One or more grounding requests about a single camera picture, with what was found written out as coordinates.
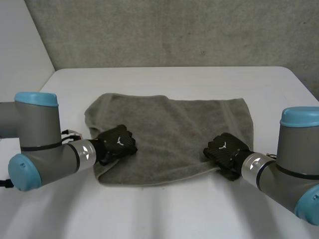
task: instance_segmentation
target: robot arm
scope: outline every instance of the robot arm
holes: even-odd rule
[[[210,142],[204,154],[227,179],[242,176],[297,217],[319,225],[319,107],[285,109],[280,124],[277,158],[250,151],[228,133]]]
[[[18,93],[14,102],[1,103],[0,136],[19,138],[21,153],[10,160],[8,171],[13,185],[21,191],[137,151],[124,125],[95,139],[62,144],[57,98],[49,93]]]

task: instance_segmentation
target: cable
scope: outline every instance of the cable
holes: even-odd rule
[[[14,185],[10,179],[7,179],[7,180],[0,180],[0,187],[13,188]]]
[[[266,153],[266,156],[271,157],[273,159],[277,159],[277,155],[275,154]]]
[[[74,131],[74,130],[67,129],[67,130],[64,130],[64,131],[61,132],[62,135],[63,134],[72,134],[72,133],[75,134],[75,135],[80,136],[80,139],[83,139],[82,134],[80,134],[79,132]]]
[[[63,142],[63,141],[66,141],[66,140],[68,140],[68,139],[72,139],[73,141],[77,141],[77,140],[80,140],[81,138],[82,138],[82,137],[79,136],[79,135],[70,135],[70,136],[64,137],[64,138],[62,139],[62,142]]]

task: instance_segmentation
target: gray robot arm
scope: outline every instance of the gray robot arm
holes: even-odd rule
[[[19,138],[21,153],[10,160],[8,172],[13,185],[21,191],[137,151],[124,125],[109,131],[100,134],[101,138],[62,144],[55,94],[21,92],[14,102],[0,104],[0,137]],[[116,144],[117,133],[126,136],[129,143]]]
[[[280,124],[277,158],[251,152],[226,133],[204,154],[226,175],[241,175],[297,217],[319,225],[319,107],[287,108]],[[224,142],[233,149],[221,147]]]

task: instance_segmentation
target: black band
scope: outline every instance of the black band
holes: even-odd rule
[[[265,163],[258,171],[257,173],[257,177],[256,177],[256,184],[257,184],[257,188],[261,191],[260,189],[260,186],[259,186],[259,180],[260,180],[260,176],[262,174],[262,172],[264,171],[264,169],[271,163],[274,163],[276,162],[275,160],[271,160],[271,161],[268,161],[267,163]]]
[[[69,145],[70,148],[74,151],[74,154],[75,154],[75,157],[76,157],[76,169],[75,169],[75,172],[74,172],[74,173],[76,173],[79,170],[79,167],[80,167],[80,156],[78,154],[78,151],[76,150],[76,148],[73,145],[71,145],[69,143],[67,143],[67,145]]]
[[[36,147],[20,147],[21,151],[24,152],[29,152],[29,151],[40,151],[40,150],[47,150],[47,149],[52,149],[52,148],[56,148],[62,145],[62,141],[57,142],[57,143],[53,143],[53,144],[49,144],[49,145],[44,145],[44,146],[36,146]]]
[[[289,176],[293,176],[295,178],[303,178],[303,179],[309,179],[309,180],[319,180],[319,175],[311,175],[311,174],[304,174],[304,173],[296,173],[293,171],[290,171],[286,168],[283,168],[276,164],[276,167],[279,171],[281,171],[284,174],[287,174]]]

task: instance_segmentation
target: white wall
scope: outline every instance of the white wall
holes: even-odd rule
[[[0,102],[39,91],[54,68],[23,0],[0,0]]]

